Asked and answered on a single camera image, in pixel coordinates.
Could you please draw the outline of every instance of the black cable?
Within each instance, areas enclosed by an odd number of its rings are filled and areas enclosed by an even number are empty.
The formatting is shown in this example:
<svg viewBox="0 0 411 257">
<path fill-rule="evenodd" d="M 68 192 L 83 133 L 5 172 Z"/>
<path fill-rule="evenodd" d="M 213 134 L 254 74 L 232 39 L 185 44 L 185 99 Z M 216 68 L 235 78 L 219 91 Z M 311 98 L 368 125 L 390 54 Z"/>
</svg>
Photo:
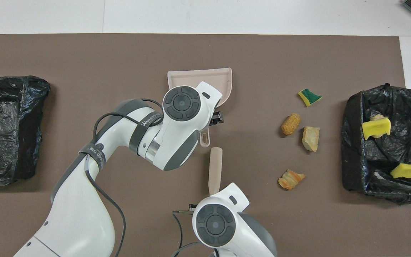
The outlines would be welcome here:
<svg viewBox="0 0 411 257">
<path fill-rule="evenodd" d="M 93 178 L 90 175 L 90 172 L 88 170 L 85 171 L 85 174 L 87 175 L 88 180 L 90 181 L 90 183 L 93 185 L 93 187 L 96 188 L 96 190 L 98 192 L 100 192 L 110 203 L 112 203 L 113 206 L 115 206 L 115 208 L 117 208 L 118 212 L 121 215 L 121 219 L 123 220 L 123 232 L 121 233 L 121 241 L 120 241 L 120 245 L 118 246 L 118 250 L 115 254 L 115 257 L 118 256 L 118 254 L 120 253 L 121 250 L 121 246 L 123 245 L 123 239 L 125 237 L 125 232 L 126 232 L 126 219 L 125 219 L 125 215 L 123 214 L 123 211 L 121 210 L 121 208 L 117 205 L 116 202 L 114 202 L 114 200 L 112 200 L 112 198 L 110 198 L 106 192 L 104 192 L 99 186 L 98 184 L 96 184 L 96 182 L 93 180 Z"/>
<path fill-rule="evenodd" d="M 187 249 L 187 248 L 190 248 L 190 247 L 193 247 L 193 246 L 197 246 L 197 245 L 200 245 L 200 244 L 202 244 L 201 242 L 194 242 L 194 243 L 189 243 L 189 244 L 187 244 L 187 245 L 185 245 L 184 247 L 181 247 L 181 248 L 179 248 L 178 250 L 176 250 L 172 255 L 171 255 L 171 257 L 175 257 L 175 256 L 177 256 L 177 254 L 179 253 L 179 252 L 181 252 L 181 251 L 183 251 L 183 250 L 185 250 L 185 249 Z"/>
<path fill-rule="evenodd" d="M 161 108 L 161 118 L 160 118 L 158 121 L 153 122 L 152 124 L 150 124 L 150 127 L 153 127 L 153 126 L 156 126 L 156 125 L 160 124 L 160 123 L 163 121 L 163 106 L 161 106 L 160 103 L 158 103 L 157 101 L 152 100 L 152 99 L 142 98 L 141 100 L 142 100 L 142 101 L 152 102 L 152 103 L 158 105 L 158 106 Z M 134 123 L 136 123 L 136 124 L 139 124 L 139 122 L 138 122 L 137 120 L 129 117 L 128 115 L 121 114 L 121 113 L 119 113 L 119 112 L 109 112 L 109 113 L 107 113 L 107 114 L 104 114 L 104 115 L 102 115 L 101 117 L 99 117 L 99 119 L 98 119 L 98 120 L 96 121 L 96 123 L 95 123 L 95 127 L 93 128 L 93 141 L 92 141 L 92 143 L 96 143 L 96 141 L 98 141 L 97 131 L 98 131 L 99 122 L 101 122 L 102 119 L 104 119 L 104 118 L 107 117 L 107 116 L 120 116 L 120 117 L 126 118 L 126 119 L 128 119 L 128 120 L 130 120 L 130 121 L 132 121 L 132 122 L 134 122 Z"/>
<path fill-rule="evenodd" d="M 178 213 L 178 211 L 173 211 L 172 216 L 177 221 L 178 228 L 180 229 L 180 244 L 178 245 L 178 248 L 180 249 L 182 247 L 182 242 L 183 242 L 183 230 L 182 230 L 182 225 L 180 224 L 180 221 L 178 221 L 178 218 L 176 217 L 176 213 Z"/>
</svg>

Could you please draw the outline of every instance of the white table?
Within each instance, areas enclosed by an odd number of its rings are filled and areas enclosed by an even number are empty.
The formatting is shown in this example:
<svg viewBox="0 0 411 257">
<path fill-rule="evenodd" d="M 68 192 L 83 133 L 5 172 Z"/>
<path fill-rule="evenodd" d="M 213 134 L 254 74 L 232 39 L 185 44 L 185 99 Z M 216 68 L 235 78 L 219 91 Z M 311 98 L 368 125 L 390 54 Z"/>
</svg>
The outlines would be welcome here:
<svg viewBox="0 0 411 257">
<path fill-rule="evenodd" d="M 411 13 L 399 0 L 0 0 L 0 34 L 399 36 L 411 88 Z"/>
</svg>

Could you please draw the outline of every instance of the sponge piece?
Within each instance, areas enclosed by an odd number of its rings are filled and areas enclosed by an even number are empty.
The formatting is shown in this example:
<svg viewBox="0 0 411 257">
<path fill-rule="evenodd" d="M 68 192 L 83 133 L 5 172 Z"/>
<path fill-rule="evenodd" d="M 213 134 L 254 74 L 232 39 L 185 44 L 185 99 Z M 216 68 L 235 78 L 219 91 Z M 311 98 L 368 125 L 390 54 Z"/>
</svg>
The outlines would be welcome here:
<svg viewBox="0 0 411 257">
<path fill-rule="evenodd" d="M 391 133 L 391 122 L 388 118 L 364 122 L 362 124 L 362 133 L 364 134 L 365 140 L 370 136 L 389 135 Z"/>
<path fill-rule="evenodd" d="M 393 178 L 411 178 L 411 164 L 399 164 L 395 169 L 393 169 L 393 171 L 391 171 L 391 176 L 393 176 Z"/>
<path fill-rule="evenodd" d="M 305 106 L 309 107 L 311 104 L 319 101 L 323 96 L 317 96 L 314 93 L 310 92 L 308 89 L 304 89 L 303 91 L 297 93 L 302 100 L 304 101 Z"/>
</svg>

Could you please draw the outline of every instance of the gray velcro strap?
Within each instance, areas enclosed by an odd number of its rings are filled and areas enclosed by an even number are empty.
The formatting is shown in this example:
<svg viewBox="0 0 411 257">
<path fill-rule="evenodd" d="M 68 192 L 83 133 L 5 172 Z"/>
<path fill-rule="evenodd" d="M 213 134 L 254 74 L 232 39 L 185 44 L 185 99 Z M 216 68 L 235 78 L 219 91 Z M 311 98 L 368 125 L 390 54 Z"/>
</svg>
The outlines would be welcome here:
<svg viewBox="0 0 411 257">
<path fill-rule="evenodd" d="M 99 171 L 104 167 L 106 164 L 106 156 L 104 153 L 94 144 L 94 143 L 87 143 L 79 153 L 86 153 L 93 158 L 96 163 L 98 164 Z"/>
<path fill-rule="evenodd" d="M 129 140 L 129 148 L 131 151 L 135 152 L 137 155 L 137 148 L 139 148 L 139 144 L 141 143 L 142 138 L 144 137 L 145 133 L 148 130 L 148 127 L 161 118 L 161 114 L 159 112 L 151 112 L 147 116 L 145 116 L 139 124 L 137 124 L 134 133 L 132 133 L 131 139 Z"/>
</svg>

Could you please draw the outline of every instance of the trash bag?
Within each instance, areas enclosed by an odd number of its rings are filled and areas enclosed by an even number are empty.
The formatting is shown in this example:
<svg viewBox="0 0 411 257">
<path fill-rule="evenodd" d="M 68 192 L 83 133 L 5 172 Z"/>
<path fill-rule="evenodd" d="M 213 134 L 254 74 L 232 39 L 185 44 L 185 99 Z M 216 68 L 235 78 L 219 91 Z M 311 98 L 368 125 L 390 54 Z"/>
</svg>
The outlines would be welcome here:
<svg viewBox="0 0 411 257">
<path fill-rule="evenodd" d="M 49 91 L 41 78 L 0 77 L 0 186 L 34 176 Z"/>
<path fill-rule="evenodd" d="M 364 140 L 362 123 L 382 114 L 391 121 L 390 135 Z M 411 203 L 411 178 L 393 178 L 400 163 L 411 164 L 411 89 L 382 86 L 349 98 L 341 131 L 342 184 L 345 189 Z"/>
</svg>

